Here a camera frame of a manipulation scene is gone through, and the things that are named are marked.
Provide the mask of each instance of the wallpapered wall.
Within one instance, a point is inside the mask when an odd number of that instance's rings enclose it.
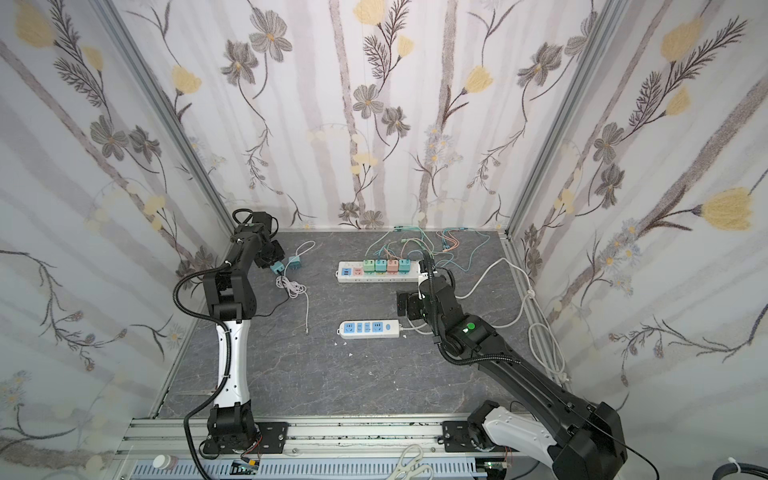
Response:
[[[597,0],[115,0],[227,206],[506,227]]]
[[[765,2],[630,3],[514,236],[575,391],[626,400],[663,478],[768,458],[765,45]]]
[[[100,478],[227,244],[87,2],[0,4],[0,477]],[[197,308],[200,291],[183,292]]]

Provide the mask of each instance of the black mounting plate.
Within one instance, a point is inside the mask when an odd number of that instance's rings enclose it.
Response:
[[[467,422],[446,421],[442,423],[442,440],[446,453],[480,452],[469,438]],[[503,452],[504,447],[495,446],[490,452]]]
[[[265,453],[283,453],[283,447],[288,438],[287,422],[257,422],[261,432],[261,442],[257,451]]]

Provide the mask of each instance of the gray tabletop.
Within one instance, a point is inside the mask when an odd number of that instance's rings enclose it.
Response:
[[[467,273],[449,265],[456,277],[457,294],[467,293],[485,268],[504,256],[498,234],[488,234],[490,241],[476,251]],[[447,363],[429,336],[406,332],[398,339],[345,341],[339,337],[336,330],[345,320],[397,318],[396,291],[415,290],[415,283],[336,281],[339,261],[362,260],[366,248],[382,235],[381,231],[277,234],[286,255],[293,255],[305,240],[316,241],[315,248],[302,256],[302,267],[289,270],[291,280],[307,287],[310,334],[304,331],[303,295],[279,306],[270,317],[251,320],[247,375],[254,415],[471,412],[486,399],[507,406],[513,400],[476,366]],[[414,236],[413,232],[391,233],[387,240]],[[429,236],[439,247],[436,234]],[[470,253],[484,238],[470,231],[456,236],[461,245],[454,250],[454,260],[466,268]],[[399,253],[402,244],[397,246]],[[420,256],[413,253],[412,258]],[[269,270],[254,267],[249,278],[256,292],[258,313],[268,313],[286,298],[285,291],[275,286],[275,276]],[[508,265],[501,263],[492,268],[461,304],[466,313],[491,323],[514,319],[520,309],[520,297]],[[512,348],[535,364],[527,330],[524,315],[517,324],[500,332]],[[217,349],[214,325],[201,320],[180,359],[160,409],[161,418],[183,417],[204,400],[203,396],[179,392],[215,388]],[[207,409],[198,414],[207,415]]]

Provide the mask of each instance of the light blue slotted cable duct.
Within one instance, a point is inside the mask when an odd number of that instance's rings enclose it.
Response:
[[[258,478],[259,480],[383,480],[395,469],[398,458],[270,458],[262,460],[258,472],[253,474],[231,473],[232,459],[203,461],[211,478],[235,480]],[[430,465],[435,478],[459,480],[484,478],[478,472],[473,457],[426,458],[417,464]],[[191,460],[179,460],[171,470],[158,470],[151,460],[140,460],[134,467],[133,480],[194,480],[199,478]],[[417,478],[429,478],[429,473]]]

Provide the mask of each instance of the short power strip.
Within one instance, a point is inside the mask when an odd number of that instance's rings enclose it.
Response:
[[[410,262],[408,271],[365,271],[363,262],[339,262],[336,279],[340,283],[388,283],[418,282],[421,268],[419,262]]]
[[[344,340],[396,339],[400,336],[398,320],[350,320],[342,322],[336,331]]]

